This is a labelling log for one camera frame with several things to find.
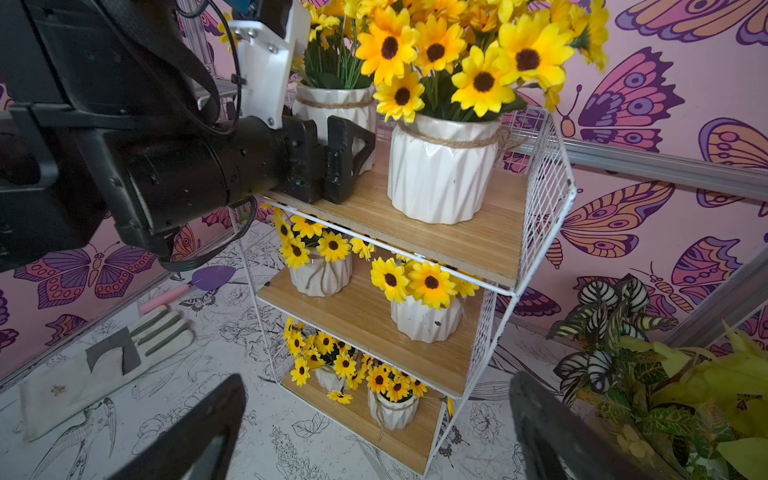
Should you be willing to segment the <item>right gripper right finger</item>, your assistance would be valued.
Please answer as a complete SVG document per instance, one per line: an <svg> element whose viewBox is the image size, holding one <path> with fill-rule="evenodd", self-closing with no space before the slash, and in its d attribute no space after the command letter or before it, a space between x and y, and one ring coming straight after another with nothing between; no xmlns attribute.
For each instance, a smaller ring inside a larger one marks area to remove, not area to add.
<svg viewBox="0 0 768 480"><path fill-rule="evenodd" d="M509 385L515 434L528 479L650 479L526 372Z"/></svg>

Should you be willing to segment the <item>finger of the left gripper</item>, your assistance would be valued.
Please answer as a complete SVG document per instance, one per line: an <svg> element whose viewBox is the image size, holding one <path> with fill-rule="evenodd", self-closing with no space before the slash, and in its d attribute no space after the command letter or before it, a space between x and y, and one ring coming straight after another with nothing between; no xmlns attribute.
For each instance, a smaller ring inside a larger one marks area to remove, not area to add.
<svg viewBox="0 0 768 480"><path fill-rule="evenodd" d="M375 148L374 132L338 116L327 119L324 199L341 204L353 193L362 166Z"/></svg>

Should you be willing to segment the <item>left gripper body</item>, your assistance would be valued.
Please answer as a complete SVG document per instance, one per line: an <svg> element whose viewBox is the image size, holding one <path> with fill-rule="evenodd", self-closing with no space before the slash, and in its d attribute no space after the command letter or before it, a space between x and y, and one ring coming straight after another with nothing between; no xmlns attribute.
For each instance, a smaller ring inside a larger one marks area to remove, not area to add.
<svg viewBox="0 0 768 480"><path fill-rule="evenodd" d="M159 258L188 222L272 189L295 186L306 200L304 182L325 172L315 124L291 117L280 129L245 117L224 136L153 122L73 137L122 242Z"/></svg>

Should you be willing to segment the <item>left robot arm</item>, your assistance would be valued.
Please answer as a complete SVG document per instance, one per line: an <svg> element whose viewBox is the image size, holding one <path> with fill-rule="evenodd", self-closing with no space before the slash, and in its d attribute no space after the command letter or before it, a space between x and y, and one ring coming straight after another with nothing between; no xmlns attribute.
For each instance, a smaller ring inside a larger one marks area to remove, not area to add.
<svg viewBox="0 0 768 480"><path fill-rule="evenodd" d="M236 1L225 27L233 119L184 44L173 1L5 1L1 78L1 267L83 247L105 215L121 240L171 272L195 217L254 204L270 190L311 203L352 193L375 134L337 116L321 142L284 111L293 57L308 44L297 1Z"/></svg>

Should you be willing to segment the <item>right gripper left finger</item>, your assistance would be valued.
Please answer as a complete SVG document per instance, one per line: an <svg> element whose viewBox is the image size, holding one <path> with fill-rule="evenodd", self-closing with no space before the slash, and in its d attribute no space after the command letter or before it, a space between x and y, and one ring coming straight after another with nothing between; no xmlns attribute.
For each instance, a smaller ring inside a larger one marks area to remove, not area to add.
<svg viewBox="0 0 768 480"><path fill-rule="evenodd" d="M114 479L224 479L246 407L246 390L232 374Z"/></svg>

